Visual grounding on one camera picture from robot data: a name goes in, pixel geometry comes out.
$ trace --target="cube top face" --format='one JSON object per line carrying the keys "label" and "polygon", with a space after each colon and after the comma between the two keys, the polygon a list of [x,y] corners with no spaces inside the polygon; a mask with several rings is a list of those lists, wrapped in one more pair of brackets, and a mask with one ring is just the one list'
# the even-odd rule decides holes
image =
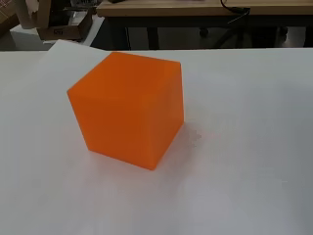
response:
{"label": "cube top face", "polygon": [[112,52],[71,87],[68,94],[103,102],[149,102],[179,70],[178,62]]}

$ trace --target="orange cube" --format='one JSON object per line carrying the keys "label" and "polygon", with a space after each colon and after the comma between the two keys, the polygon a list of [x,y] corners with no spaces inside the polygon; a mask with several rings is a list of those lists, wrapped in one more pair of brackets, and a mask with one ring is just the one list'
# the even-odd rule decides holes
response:
{"label": "orange cube", "polygon": [[89,150],[147,169],[184,123],[178,62],[113,52],[67,94]]}

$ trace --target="table leg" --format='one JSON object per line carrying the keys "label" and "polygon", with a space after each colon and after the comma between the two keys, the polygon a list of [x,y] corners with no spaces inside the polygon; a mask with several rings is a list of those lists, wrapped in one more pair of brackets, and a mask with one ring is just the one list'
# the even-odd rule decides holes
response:
{"label": "table leg", "polygon": [[159,50],[157,27],[147,27],[150,50]]}
{"label": "table leg", "polygon": [[129,43],[128,30],[126,30],[126,27],[114,26],[107,19],[105,19],[105,21],[110,28],[113,50],[129,51],[131,48]]}

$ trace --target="cube side face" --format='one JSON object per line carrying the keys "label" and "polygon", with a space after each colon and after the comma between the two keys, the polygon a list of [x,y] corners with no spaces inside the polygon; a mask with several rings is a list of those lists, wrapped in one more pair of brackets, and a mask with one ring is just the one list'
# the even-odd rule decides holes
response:
{"label": "cube side face", "polygon": [[153,167],[147,115],[140,104],[133,107],[67,94],[90,151],[143,168]]}
{"label": "cube side face", "polygon": [[150,113],[150,143],[155,167],[184,123],[183,86],[180,64],[174,66]]}

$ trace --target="wooden tabletop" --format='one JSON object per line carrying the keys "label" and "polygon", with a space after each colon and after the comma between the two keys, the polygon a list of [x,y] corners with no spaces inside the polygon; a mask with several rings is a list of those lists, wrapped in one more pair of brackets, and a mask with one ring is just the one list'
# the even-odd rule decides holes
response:
{"label": "wooden tabletop", "polygon": [[[252,15],[313,15],[313,0],[228,0],[230,7],[251,8]],[[219,0],[108,0],[97,9],[100,17],[225,16]]]}

